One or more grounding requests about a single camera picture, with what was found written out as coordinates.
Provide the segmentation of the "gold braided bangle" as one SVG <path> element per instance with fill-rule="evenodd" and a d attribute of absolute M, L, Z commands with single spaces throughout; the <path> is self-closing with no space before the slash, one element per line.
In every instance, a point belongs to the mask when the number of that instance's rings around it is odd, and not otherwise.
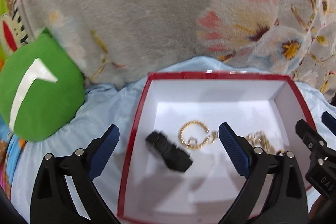
<path fill-rule="evenodd" d="M 210 130 L 201 121 L 189 121 L 179 129 L 178 139 L 187 149 L 198 150 L 209 143 Z"/>

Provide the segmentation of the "black wrist watch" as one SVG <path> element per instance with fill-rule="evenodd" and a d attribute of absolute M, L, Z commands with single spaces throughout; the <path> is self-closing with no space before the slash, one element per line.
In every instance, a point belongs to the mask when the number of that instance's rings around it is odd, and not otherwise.
<path fill-rule="evenodd" d="M 161 158 L 168 169 L 185 173 L 193 164 L 190 155 L 169 141 L 161 132 L 153 131 L 145 138 L 148 149 Z"/>

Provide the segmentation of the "red cardboard box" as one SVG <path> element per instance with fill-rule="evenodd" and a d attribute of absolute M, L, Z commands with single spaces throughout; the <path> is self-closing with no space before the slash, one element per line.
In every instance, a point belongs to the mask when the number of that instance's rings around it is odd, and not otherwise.
<path fill-rule="evenodd" d="M 148 76 L 130 132 L 118 197 L 117 215 L 132 223 L 217 223 L 244 184 L 220 140 L 226 122 L 239 136 L 258 131 L 275 150 L 292 151 L 302 173 L 309 150 L 295 133 L 311 112 L 288 77 L 248 72 L 174 72 Z M 146 146 L 153 131 L 178 147 L 179 129 L 201 121 L 210 130 L 203 148 L 189 150 L 185 173 L 170 170 Z"/>

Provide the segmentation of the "green plush pillow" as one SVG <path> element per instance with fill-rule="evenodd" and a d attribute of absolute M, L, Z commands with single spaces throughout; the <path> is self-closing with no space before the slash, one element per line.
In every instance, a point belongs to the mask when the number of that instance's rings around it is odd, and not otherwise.
<path fill-rule="evenodd" d="M 48 29 L 16 50 L 1 70 L 1 117 L 23 140 L 47 139 L 84 101 L 84 77 Z"/>

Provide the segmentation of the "colourful cartoon bedding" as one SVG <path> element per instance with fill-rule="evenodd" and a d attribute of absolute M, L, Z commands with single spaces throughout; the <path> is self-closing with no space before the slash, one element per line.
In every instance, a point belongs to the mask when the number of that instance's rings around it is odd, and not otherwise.
<path fill-rule="evenodd" d="M 1 67 L 18 48 L 29 41 L 17 0 L 1 0 Z M 1 119 L 1 188 L 11 198 L 15 169 L 26 141 L 18 138 Z"/>

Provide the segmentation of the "grey floral blanket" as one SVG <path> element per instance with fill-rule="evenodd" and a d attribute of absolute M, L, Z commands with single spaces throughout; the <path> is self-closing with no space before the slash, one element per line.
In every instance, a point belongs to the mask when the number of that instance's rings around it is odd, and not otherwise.
<path fill-rule="evenodd" d="M 94 83 L 121 87 L 210 56 L 335 94 L 335 0 L 17 0 Z"/>

